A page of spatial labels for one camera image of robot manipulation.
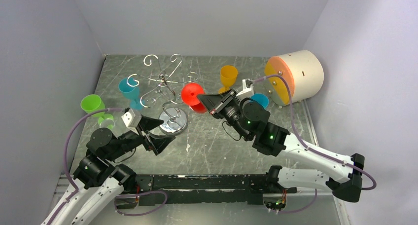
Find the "red plastic wine glass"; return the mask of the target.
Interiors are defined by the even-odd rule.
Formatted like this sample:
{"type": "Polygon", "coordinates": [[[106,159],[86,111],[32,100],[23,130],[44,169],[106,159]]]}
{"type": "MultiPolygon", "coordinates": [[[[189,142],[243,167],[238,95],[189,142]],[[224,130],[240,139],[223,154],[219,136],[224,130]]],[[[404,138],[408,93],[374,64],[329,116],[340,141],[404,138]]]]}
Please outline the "red plastic wine glass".
{"type": "Polygon", "coordinates": [[[205,94],[203,87],[198,83],[188,83],[181,91],[181,98],[194,112],[205,113],[207,109],[197,98],[199,94],[205,94]]]}

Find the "clear wine glass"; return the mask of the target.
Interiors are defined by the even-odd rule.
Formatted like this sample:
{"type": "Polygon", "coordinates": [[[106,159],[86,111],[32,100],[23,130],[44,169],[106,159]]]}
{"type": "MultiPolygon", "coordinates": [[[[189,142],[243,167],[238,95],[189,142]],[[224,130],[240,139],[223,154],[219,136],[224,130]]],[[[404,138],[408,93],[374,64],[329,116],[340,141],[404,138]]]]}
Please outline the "clear wine glass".
{"type": "Polygon", "coordinates": [[[113,119],[110,119],[110,118],[103,119],[102,121],[99,122],[100,128],[107,128],[109,130],[112,130],[114,126],[115,126],[115,122],[113,119]]]}

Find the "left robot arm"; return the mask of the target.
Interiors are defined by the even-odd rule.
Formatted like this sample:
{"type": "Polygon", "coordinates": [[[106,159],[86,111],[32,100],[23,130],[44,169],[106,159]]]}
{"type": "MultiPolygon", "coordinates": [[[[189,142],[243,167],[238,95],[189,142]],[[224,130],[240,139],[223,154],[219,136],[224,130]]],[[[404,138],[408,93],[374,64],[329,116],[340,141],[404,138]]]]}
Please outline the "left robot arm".
{"type": "Polygon", "coordinates": [[[158,155],[175,136],[150,132],[163,124],[163,120],[132,112],[124,113],[121,118],[128,128],[121,136],[115,137],[108,128],[92,133],[86,156],[69,177],[69,187],[43,224],[87,225],[110,201],[137,205],[142,195],[150,194],[137,183],[137,174],[131,168],[112,163],[140,145],[158,155]]]}

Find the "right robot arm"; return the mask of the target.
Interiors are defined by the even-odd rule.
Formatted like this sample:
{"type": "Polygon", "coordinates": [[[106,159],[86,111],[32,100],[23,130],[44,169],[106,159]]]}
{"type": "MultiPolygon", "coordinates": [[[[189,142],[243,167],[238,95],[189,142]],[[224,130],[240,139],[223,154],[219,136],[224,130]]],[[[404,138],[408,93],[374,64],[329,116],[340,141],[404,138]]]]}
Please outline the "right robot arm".
{"type": "Polygon", "coordinates": [[[239,100],[234,90],[222,94],[198,94],[197,98],[216,119],[224,119],[253,148],[264,155],[282,156],[301,162],[310,169],[271,166],[266,187],[271,192],[282,188],[316,188],[330,191],[347,202],[358,202],[362,192],[365,157],[334,153],[298,138],[289,130],[269,122],[270,112],[258,102],[239,100]]]}

